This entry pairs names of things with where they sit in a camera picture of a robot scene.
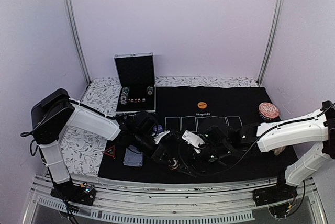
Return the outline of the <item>short poker chip stack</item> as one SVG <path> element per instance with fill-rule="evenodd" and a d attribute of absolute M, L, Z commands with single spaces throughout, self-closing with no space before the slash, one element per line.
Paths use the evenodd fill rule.
<path fill-rule="evenodd" d="M 148 87 L 147 87 L 147 94 L 148 94 L 148 95 L 152 95 L 152 94 L 153 94 L 153 91 L 154 91 L 153 86 L 148 86 Z"/>

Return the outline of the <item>long poker chip stack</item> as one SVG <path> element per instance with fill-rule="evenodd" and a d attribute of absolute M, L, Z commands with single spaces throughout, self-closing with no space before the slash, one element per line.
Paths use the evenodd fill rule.
<path fill-rule="evenodd" d="M 129 97 L 129 88 L 124 87 L 124 88 L 121 90 L 120 103 L 121 103 L 122 105 L 127 104 L 127 102 L 128 102 L 128 97 Z"/>

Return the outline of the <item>aluminium frame post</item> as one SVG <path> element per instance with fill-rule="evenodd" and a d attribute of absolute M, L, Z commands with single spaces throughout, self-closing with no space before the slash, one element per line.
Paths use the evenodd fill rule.
<path fill-rule="evenodd" d="M 88 70 L 88 66 L 87 66 L 87 63 L 86 63 L 86 60 L 85 60 L 85 57 L 84 57 L 84 53 L 83 53 L 83 50 L 82 50 L 80 37 L 79 37 L 79 32 L 78 32 L 76 21 L 75 21 L 75 14 L 74 14 L 72 0 L 64 0 L 64 4 L 65 4 L 65 9 L 66 9 L 66 13 L 67 13 L 67 16 L 68 16 L 68 20 L 69 20 L 70 31 L 71 31 L 71 34 L 72 34 L 72 38 L 73 38 L 77 58 L 78 58 L 78 61 L 79 61 L 79 65 L 80 65 L 84 80 L 86 82 L 86 85 L 89 85 L 92 80 L 91 80 L 89 70 Z"/>
<path fill-rule="evenodd" d="M 273 45 L 275 42 L 276 32 L 277 32 L 278 24 L 280 21 L 280 15 L 281 15 L 283 3 L 284 3 L 284 0 L 275 0 L 274 14 L 272 18 L 271 27 L 270 27 L 270 33 L 269 33 L 269 37 L 267 40 L 264 57 L 261 63 L 261 68 L 260 68 L 258 78 L 256 81 L 260 86 L 263 84 L 263 81 L 266 75 L 266 70 L 270 62 L 270 57 L 271 57 Z"/>

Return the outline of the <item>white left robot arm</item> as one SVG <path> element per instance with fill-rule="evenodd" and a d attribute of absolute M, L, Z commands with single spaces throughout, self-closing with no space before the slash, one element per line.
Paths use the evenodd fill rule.
<path fill-rule="evenodd" d="M 84 174 L 83 166 L 91 168 L 88 175 L 143 183 L 178 184 L 183 178 L 166 164 L 159 164 L 153 154 L 159 145 L 149 132 L 136 126 L 138 120 L 153 121 L 150 114 L 135 118 L 111 117 L 70 99 L 65 89 L 58 89 L 31 109 L 33 135 L 38 145 L 57 143 L 63 154 L 62 168 L 68 173 Z"/>

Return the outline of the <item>aluminium poker chip case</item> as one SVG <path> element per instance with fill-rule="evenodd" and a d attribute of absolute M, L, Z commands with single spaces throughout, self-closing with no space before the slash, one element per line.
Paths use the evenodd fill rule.
<path fill-rule="evenodd" d="M 117 114 L 129 114 L 139 111 L 154 113 L 156 111 L 156 87 L 153 53 L 116 54 L 115 66 L 121 89 L 116 107 Z M 152 95 L 147 94 L 147 87 L 153 86 Z M 129 97 L 145 98 L 145 103 L 120 103 L 121 90 L 129 88 Z"/>

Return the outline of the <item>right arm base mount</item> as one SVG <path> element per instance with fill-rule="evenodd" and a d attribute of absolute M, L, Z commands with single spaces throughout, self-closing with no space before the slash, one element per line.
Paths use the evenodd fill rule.
<path fill-rule="evenodd" d="M 297 186 L 290 186 L 286 183 L 286 179 L 279 177 L 274 186 L 252 191 L 252 198 L 256 206 L 277 203 L 294 198 L 297 195 Z"/>

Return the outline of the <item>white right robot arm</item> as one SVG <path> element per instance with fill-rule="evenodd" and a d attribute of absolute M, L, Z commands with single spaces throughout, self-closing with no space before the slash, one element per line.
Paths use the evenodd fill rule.
<path fill-rule="evenodd" d="M 283 200 L 304 178 L 334 158 L 334 103 L 294 119 L 231 127 L 204 119 L 199 132 L 185 131 L 178 147 L 183 171 L 200 182 L 279 176 L 271 188 Z"/>

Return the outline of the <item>left aluminium frame post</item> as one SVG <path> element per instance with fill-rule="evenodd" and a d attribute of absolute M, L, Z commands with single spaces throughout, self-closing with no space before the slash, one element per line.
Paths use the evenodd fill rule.
<path fill-rule="evenodd" d="M 84 57 L 84 53 L 83 53 L 83 50 L 82 50 L 80 37 L 79 37 L 79 32 L 78 32 L 76 21 L 75 21 L 75 14 L 74 14 L 72 0 L 64 0 L 64 4 L 65 4 L 65 9 L 66 9 L 66 13 L 67 13 L 67 16 L 68 16 L 68 20 L 69 20 L 70 31 L 71 31 L 71 34 L 72 34 L 72 38 L 73 38 L 77 58 L 78 58 L 78 61 L 79 61 L 79 65 L 80 65 L 84 80 L 86 82 L 86 85 L 89 85 L 92 80 L 91 80 L 89 70 L 88 70 L 88 66 L 87 66 L 87 63 L 86 63 L 86 60 L 85 60 L 85 57 Z"/>

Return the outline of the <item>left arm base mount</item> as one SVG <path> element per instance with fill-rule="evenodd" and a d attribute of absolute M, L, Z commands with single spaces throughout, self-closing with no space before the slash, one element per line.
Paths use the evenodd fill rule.
<path fill-rule="evenodd" d="M 52 180 L 53 189 L 51 196 L 59 198 L 65 202 L 73 202 L 87 206 L 93 206 L 96 189 L 95 185 L 88 182 L 82 182 L 80 185 L 75 185 L 70 178 L 67 182 L 57 184 Z"/>

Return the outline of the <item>blue patterned card deck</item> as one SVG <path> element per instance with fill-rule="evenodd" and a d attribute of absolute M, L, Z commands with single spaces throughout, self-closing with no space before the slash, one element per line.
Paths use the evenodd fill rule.
<path fill-rule="evenodd" d="M 127 147 L 125 151 L 123 165 L 130 166 L 130 167 L 142 167 L 143 166 L 143 153 L 140 152 L 136 147 L 132 145 Z"/>

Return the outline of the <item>cream ribbed mug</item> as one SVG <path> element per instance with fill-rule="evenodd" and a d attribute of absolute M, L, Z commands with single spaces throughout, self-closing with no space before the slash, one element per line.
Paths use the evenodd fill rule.
<path fill-rule="evenodd" d="M 273 150 L 273 151 L 274 151 L 274 155 L 275 155 L 275 156 L 278 156 L 278 155 L 280 155 L 284 150 L 285 150 L 285 147 L 276 148 L 276 149 Z"/>

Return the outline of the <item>black poker mat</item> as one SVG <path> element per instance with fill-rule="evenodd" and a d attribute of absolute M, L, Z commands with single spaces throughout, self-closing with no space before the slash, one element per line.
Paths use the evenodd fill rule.
<path fill-rule="evenodd" d="M 197 104 L 206 102 L 207 108 L 199 109 Z M 215 87 L 157 87 L 156 118 L 163 127 L 175 130 L 205 131 L 216 122 L 227 122 L 237 130 L 244 125 L 261 122 L 258 107 L 270 102 L 266 89 L 215 88 Z M 238 165 L 222 175 L 192 177 L 170 170 L 145 157 L 142 167 L 124 166 L 126 148 L 115 146 L 115 159 L 104 155 L 98 177 L 111 180 L 163 183 L 199 184 L 236 182 L 276 177 L 288 165 L 297 161 L 293 147 L 275 156 L 273 152 L 256 156 L 248 154 Z"/>

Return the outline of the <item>red dice row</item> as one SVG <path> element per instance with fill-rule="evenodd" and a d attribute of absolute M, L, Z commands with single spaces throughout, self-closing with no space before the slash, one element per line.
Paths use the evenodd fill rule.
<path fill-rule="evenodd" d="M 129 103 L 145 103 L 146 99 L 145 98 L 132 98 L 128 99 Z"/>

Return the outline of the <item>right aluminium frame post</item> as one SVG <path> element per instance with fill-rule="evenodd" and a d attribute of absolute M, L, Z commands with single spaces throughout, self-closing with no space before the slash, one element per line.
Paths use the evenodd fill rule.
<path fill-rule="evenodd" d="M 271 57 L 273 45 L 275 42 L 276 32 L 277 32 L 278 24 L 280 21 L 280 15 L 281 15 L 283 3 L 284 3 L 284 0 L 275 0 L 274 14 L 272 18 L 271 27 L 270 27 L 270 33 L 269 33 L 269 37 L 267 40 L 264 57 L 261 63 L 261 68 L 260 68 L 258 78 L 256 81 L 260 86 L 263 84 L 263 81 L 266 75 L 266 70 L 270 62 L 270 57 Z"/>

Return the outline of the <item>orange black poker chips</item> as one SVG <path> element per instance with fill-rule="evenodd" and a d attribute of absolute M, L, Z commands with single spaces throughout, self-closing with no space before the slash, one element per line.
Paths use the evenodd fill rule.
<path fill-rule="evenodd" d="M 169 165 L 169 169 L 172 171 L 176 171 L 179 168 L 179 162 L 176 159 L 172 160 L 172 164 Z"/>

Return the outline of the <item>floral white tablecloth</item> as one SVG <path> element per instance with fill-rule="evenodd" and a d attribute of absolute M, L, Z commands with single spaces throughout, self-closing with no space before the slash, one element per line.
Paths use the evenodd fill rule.
<path fill-rule="evenodd" d="M 187 77 L 162 76 L 155 78 L 156 87 L 259 87 L 247 77 Z M 88 86 L 81 100 L 85 105 L 103 114 L 113 116 L 117 106 L 121 85 L 117 77 L 96 78 Z M 97 176 L 107 140 L 75 127 L 68 127 L 62 136 L 61 150 L 69 172 Z"/>

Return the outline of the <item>purple small blind button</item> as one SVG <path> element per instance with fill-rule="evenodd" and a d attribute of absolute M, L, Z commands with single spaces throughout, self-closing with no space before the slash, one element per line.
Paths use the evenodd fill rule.
<path fill-rule="evenodd" d="M 154 126 L 153 131 L 155 133 L 161 133 L 163 131 L 163 127 L 161 125 Z"/>

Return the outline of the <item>orange big blind button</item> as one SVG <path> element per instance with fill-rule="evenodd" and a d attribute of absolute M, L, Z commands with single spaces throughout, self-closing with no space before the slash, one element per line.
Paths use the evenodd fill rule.
<path fill-rule="evenodd" d="M 198 107 L 199 109 L 205 109 L 205 108 L 207 108 L 207 103 L 206 103 L 206 102 L 199 102 L 199 103 L 197 104 L 197 107 Z"/>

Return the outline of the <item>red patterned round tin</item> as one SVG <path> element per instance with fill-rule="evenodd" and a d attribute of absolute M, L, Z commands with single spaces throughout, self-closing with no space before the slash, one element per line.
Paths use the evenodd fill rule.
<path fill-rule="evenodd" d="M 262 102 L 259 107 L 259 114 L 263 121 L 272 122 L 280 115 L 279 109 L 272 103 Z"/>

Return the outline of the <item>red triangle all-in marker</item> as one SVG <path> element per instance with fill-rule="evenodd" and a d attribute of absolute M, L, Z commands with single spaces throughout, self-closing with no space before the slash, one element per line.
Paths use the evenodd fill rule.
<path fill-rule="evenodd" d="M 115 159 L 115 145 L 104 150 L 103 154 Z"/>

